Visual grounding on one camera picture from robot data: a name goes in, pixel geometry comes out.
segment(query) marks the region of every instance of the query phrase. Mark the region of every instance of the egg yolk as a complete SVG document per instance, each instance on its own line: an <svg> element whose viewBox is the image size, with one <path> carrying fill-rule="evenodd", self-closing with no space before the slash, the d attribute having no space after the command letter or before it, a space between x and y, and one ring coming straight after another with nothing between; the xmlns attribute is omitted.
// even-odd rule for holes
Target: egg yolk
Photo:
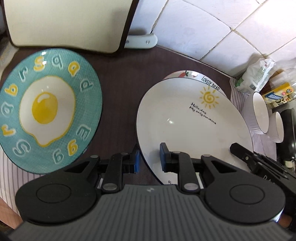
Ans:
<svg viewBox="0 0 296 241"><path fill-rule="evenodd" d="M33 102L32 114L40 124L48 124L56 117L57 108L57 98L52 93L42 92Z"/></svg>

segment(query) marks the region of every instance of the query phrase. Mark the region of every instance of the sun illustration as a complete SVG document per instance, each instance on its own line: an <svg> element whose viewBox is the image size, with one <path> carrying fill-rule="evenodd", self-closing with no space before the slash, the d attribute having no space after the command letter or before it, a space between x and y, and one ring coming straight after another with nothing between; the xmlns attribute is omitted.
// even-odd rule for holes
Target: sun illustration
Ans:
<svg viewBox="0 0 296 241"><path fill-rule="evenodd" d="M202 96L200 97L200 99L202 99L202 104L205 104L205 108L207 106L209 106L209 108L211 108L212 106L215 108L215 104L219 104L217 102L217 98L219 98L219 96L214 96L213 94L216 92L216 90L214 89L211 93L210 91L210 87L208 86L207 90L204 87L205 92L201 91Z"/></svg>

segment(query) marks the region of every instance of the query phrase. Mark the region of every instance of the white bowl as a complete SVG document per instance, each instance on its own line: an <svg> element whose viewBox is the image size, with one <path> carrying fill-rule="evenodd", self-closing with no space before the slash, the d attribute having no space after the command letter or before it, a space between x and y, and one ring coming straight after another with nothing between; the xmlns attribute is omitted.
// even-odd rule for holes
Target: white bowl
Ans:
<svg viewBox="0 0 296 241"><path fill-rule="evenodd" d="M284 126L281 115L278 112L269 117L269 128L266 133L274 142L281 143L284 140Z"/></svg>
<svg viewBox="0 0 296 241"><path fill-rule="evenodd" d="M251 94L244 103L242 116L250 131L266 134L269 127L268 111L264 99L258 92Z"/></svg>
<svg viewBox="0 0 296 241"><path fill-rule="evenodd" d="M136 131L144 160L163 184L176 184L178 175L162 171L162 142L171 151L192 158L210 154L250 172L229 150L237 142L253 152L243 117L222 93L194 79L167 79L149 89L138 108Z"/></svg>

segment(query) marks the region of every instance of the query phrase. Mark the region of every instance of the plate rim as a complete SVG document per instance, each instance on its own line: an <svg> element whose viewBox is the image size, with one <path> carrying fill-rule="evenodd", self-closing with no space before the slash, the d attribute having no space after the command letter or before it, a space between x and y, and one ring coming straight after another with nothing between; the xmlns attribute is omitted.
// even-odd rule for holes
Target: plate rim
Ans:
<svg viewBox="0 0 296 241"><path fill-rule="evenodd" d="M141 100L140 100L140 102L139 102L139 104L138 104L138 106L137 106L137 113L136 113L136 117L135 117L135 131L136 131L136 141L137 141L137 146L138 146L138 148L139 148L139 151L140 151L140 154L141 154L141 157L142 157L142 159L143 159L143 161L144 161L144 163L146 164L146 166L148 167L148 169L149 169L149 171L152 173L152 175L156 178L156 180L161 184L161 185L165 185L162 181L160 181L160 179L154 174L154 172L152 171L152 169L150 168L150 166L149 166L149 164L147 163L147 161L145 160L145 158L144 158L144 155L143 155L143 152L142 152L142 150L141 150L141 147L140 147L140 143L139 143L139 138L138 138L138 132L137 132L137 118L138 118L138 112L139 112L139 107L140 107L140 104L141 104L141 102L142 102L142 100L143 100L143 98L144 98L144 96L147 94L147 92L150 90L150 89L152 89L155 85L157 85L158 83L160 83L160 82L163 82L163 81L167 81L167 80L171 80L171 79L181 79L181 78L183 78L183 77L173 77L173 78L168 78L168 79L163 79L163 80L161 80L161 81L159 81L159 82L157 82L156 84L154 84L152 87L150 87L144 94L143 94L143 96L141 97ZM203 84L203 85L206 85L206 86L208 86L207 84L205 84L205 83L203 83L203 82L201 82L201 81L198 81L199 83L201 83L201 84ZM224 96L234 107L235 107L235 105L230 101L230 99L228 99L227 98L227 96ZM250 130L249 130L249 128L248 128L248 131L249 131L249 134L250 134L250 138L251 138L251 142L252 142L252 148L253 148L253 151L254 151L254 144L253 144L253 140L252 140L252 136L251 136L251 132L250 132Z"/></svg>
<svg viewBox="0 0 296 241"><path fill-rule="evenodd" d="M170 76L171 74L175 74L175 73L177 73L177 72L181 72L181 71L186 71L186 70L178 70L178 71L175 71L175 72L173 72L173 73L170 73L170 74L168 74L166 77L164 77L163 78L163 80L167 80L167 79L173 79L173 78L183 78L183 79L191 79L191 80L196 80L196 81L198 81L198 82L202 82L202 81L200 81L200 80L197 80L197 79L195 79L195 78L190 78L190 77L187 77L187 76L184 76L184 77L170 77L170 78L167 78L168 76ZM224 93L224 91L222 90L222 92L223 93L221 93L222 95L224 95L226 98L227 98L227 96L226 96L226 94Z"/></svg>

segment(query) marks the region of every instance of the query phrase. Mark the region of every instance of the tile grout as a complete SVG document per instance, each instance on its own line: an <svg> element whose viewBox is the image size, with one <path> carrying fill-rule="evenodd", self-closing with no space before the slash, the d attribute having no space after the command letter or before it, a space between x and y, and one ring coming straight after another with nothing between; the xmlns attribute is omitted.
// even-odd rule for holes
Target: tile grout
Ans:
<svg viewBox="0 0 296 241"><path fill-rule="evenodd" d="M160 13L159 13L157 19L155 20L155 22L154 22L154 24L153 24L153 26L152 26L152 29L151 29L151 32L150 32L150 33L152 33L152 31L154 30L154 28L155 28L155 26L156 26L156 24L157 24L157 22L158 22L158 20L159 20L159 18L160 18L160 16L161 16L161 14L163 13L163 11L164 11L166 5L168 4L168 1L169 1L169 0L167 0L167 1L165 2L165 5L164 5L163 8L161 9L161 11L160 11Z"/></svg>
<svg viewBox="0 0 296 241"><path fill-rule="evenodd" d="M244 39L245 41L247 41L247 43L249 44L249 45L251 45L254 49L256 49L263 57L264 57L264 55L263 55L263 53L261 53L249 40L247 40L244 36L242 36L237 30L233 30L232 32L234 32L234 33L236 33L238 36L240 36L242 39Z"/></svg>
<svg viewBox="0 0 296 241"><path fill-rule="evenodd" d="M198 6L194 5L194 4L192 4L191 2L187 2L186 0L182 0L182 1L185 2L185 3L188 3L188 4L190 4L190 5L192 5L192 6L194 6L194 7L197 7L198 9L200 9L200 10L206 12L207 14L211 15L212 17L214 17L215 19L219 20L220 22L222 22L223 24L225 24L227 27L229 27L226 23L224 23L222 20L220 20L219 18L217 18L217 17L214 16L213 14L211 14L211 13L209 13L209 12L203 10L202 8L200 8L200 7L198 7Z"/></svg>
<svg viewBox="0 0 296 241"><path fill-rule="evenodd" d="M256 8L249 16L247 16L239 25L237 25L236 27L235 27L235 29L237 29L240 25L242 25L242 23L244 22L244 21L246 21L252 14L254 14L256 11L258 11L258 9L259 8L261 8L266 2L268 2L268 0L266 0L265 2L263 2L263 3L259 3L260 5L259 5L259 7L258 8Z"/></svg>
<svg viewBox="0 0 296 241"><path fill-rule="evenodd" d="M200 64L203 64L203 65L206 65L206 66L208 66L208 67L211 67L212 69L218 71L219 73L221 73L221 74L223 74L223 75L225 75L225 76L227 76L227 77L229 77L229 78L232 78L230 75L228 75L228 74L222 72L221 70L218 70L218 69L216 69L216 68L214 68L214 67L212 67L212 66L210 66L210 65L208 65L208 64L205 64L205 63L201 62L200 60L197 60L196 58L190 57L190 56L188 56L188 55L186 55L186 54L184 54L184 53L178 52L178 51L176 51L176 50L172 50L172 49L169 49L169 48L167 48L167 47L163 47L163 46L161 46L161 45L157 45L157 46L160 47L160 48L162 48L162 49L165 49L165 50L171 51L171 52L173 52L173 53L179 54L179 55L181 55L181 56L183 56L183 57L186 57L186 58L188 58L188 59L191 59L191 60L193 60L193 61L195 61L195 62L198 62L198 63L200 63Z"/></svg>
<svg viewBox="0 0 296 241"><path fill-rule="evenodd" d="M296 39L296 37L294 37L293 39L291 39L290 41L288 41L287 43L285 43L284 45L282 45L281 47L277 48L275 51L272 51L270 54L267 54L266 57L270 56L271 54L273 54L274 52L278 51L279 49L283 48L284 46L286 46L287 44L289 44L290 42L292 42L294 39Z"/></svg>
<svg viewBox="0 0 296 241"><path fill-rule="evenodd" d="M214 48L216 48L216 46L218 45L218 44L220 44L230 33L231 33L232 31L230 31L228 34L226 34L226 36L224 37L224 38L222 38L213 48L211 48L210 50L209 50L209 52L207 52L199 61L202 61L210 52L212 52L212 50L214 49Z"/></svg>

